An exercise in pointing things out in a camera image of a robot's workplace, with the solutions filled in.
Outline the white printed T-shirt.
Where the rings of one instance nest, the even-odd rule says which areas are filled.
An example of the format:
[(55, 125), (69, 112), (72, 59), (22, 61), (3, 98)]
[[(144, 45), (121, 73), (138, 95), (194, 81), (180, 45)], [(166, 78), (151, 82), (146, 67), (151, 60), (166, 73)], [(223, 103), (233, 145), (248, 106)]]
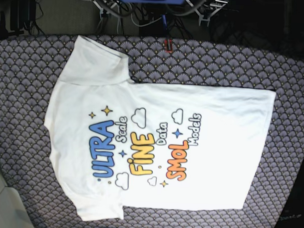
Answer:
[(128, 56), (79, 36), (51, 94), (49, 159), (83, 221), (123, 207), (241, 209), (276, 93), (135, 83)]

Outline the red table clamp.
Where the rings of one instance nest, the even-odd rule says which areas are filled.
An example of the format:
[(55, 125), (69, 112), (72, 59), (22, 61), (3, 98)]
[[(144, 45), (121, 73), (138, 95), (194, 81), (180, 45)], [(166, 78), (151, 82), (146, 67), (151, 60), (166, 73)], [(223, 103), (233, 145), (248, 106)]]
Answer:
[(164, 47), (165, 47), (165, 52), (167, 53), (172, 53), (173, 52), (173, 41), (170, 38), (166, 38), (164, 40)]

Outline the patterned grey tablecloth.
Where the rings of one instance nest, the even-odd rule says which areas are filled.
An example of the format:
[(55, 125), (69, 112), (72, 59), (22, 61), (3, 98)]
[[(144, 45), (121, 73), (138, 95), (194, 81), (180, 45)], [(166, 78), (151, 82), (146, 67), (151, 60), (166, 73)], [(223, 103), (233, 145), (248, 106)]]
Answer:
[(35, 228), (274, 228), (304, 159), (304, 60), (275, 52), (154, 37), (106, 36), (97, 42), (129, 56), (140, 83), (232, 86), (277, 93), (267, 142), (241, 210), (124, 209), (124, 219), (85, 222), (58, 184), (43, 126), (47, 104), (75, 36), (0, 40), (0, 170), (20, 194)]

